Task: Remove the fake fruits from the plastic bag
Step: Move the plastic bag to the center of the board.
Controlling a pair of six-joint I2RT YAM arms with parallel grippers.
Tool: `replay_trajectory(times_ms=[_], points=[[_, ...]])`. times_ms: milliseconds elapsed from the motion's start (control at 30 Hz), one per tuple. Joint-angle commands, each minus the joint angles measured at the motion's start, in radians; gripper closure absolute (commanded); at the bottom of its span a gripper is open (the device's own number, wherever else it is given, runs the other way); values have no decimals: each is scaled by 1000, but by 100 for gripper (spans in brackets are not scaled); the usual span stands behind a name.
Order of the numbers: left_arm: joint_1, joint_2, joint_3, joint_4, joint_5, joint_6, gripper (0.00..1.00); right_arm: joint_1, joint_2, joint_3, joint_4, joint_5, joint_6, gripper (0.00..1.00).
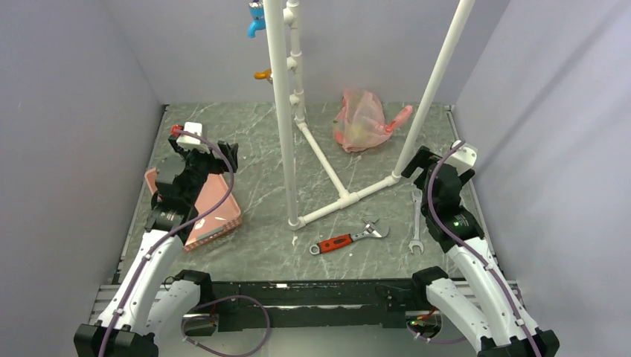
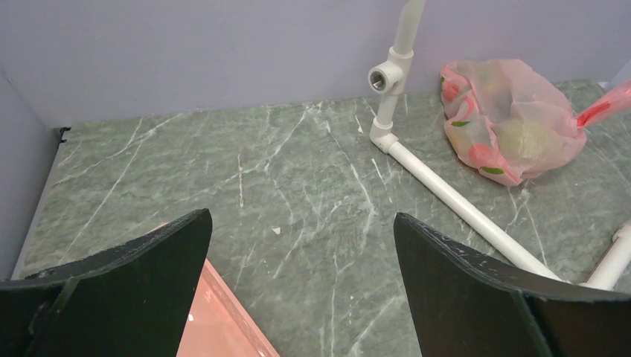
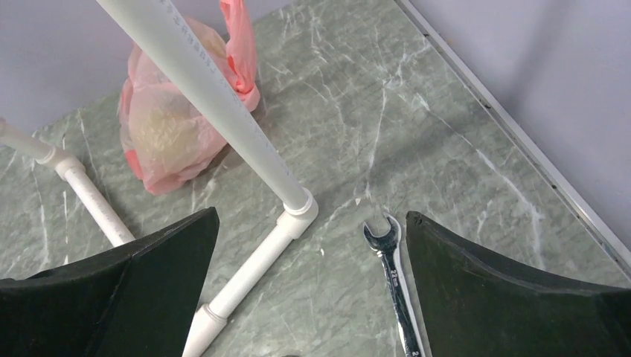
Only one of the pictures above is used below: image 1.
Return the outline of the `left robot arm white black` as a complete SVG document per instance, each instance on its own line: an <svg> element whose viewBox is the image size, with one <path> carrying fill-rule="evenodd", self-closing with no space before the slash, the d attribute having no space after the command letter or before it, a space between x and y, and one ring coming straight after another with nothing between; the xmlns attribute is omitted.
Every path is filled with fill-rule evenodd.
<svg viewBox="0 0 631 357"><path fill-rule="evenodd" d="M176 292L156 300L167 270L183 251L193 224L213 213L232 191L220 191L215 204L200 211L195 204L209 176L234 178L237 143L212 144L199 134L176 129L168 141L174 153L154 170L155 190L141 247L115 296L93 324L74 334L79 356L158 356L158 340L189 309L208 310L214 302L209 274L184 272L174 280Z"/></svg>

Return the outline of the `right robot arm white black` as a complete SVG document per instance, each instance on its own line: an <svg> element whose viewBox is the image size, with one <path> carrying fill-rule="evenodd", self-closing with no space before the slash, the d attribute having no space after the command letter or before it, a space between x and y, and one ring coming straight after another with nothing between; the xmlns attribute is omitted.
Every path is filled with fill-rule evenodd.
<svg viewBox="0 0 631 357"><path fill-rule="evenodd" d="M461 191L475 175L476 152L458 141L444 156L421 147L402 175L420 175L417 216L424 218L432 239L453 261L476 302L465 297L440 267L413 274L410 298L420 308L435 307L470 343L477 356L555 356L560 340L543 330L513 293L498 267L478 220L463 205Z"/></svg>

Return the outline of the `pink plastic bag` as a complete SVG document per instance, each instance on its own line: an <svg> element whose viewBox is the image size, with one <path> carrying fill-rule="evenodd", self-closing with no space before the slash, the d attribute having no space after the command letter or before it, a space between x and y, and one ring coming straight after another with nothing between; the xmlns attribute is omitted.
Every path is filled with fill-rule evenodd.
<svg viewBox="0 0 631 357"><path fill-rule="evenodd" d="M382 102L373 92L346 89L342 108L333 120L333 138L345 152L365 151L390 139L412 112L412 106L404 106L394 119L387 121Z"/></svg>

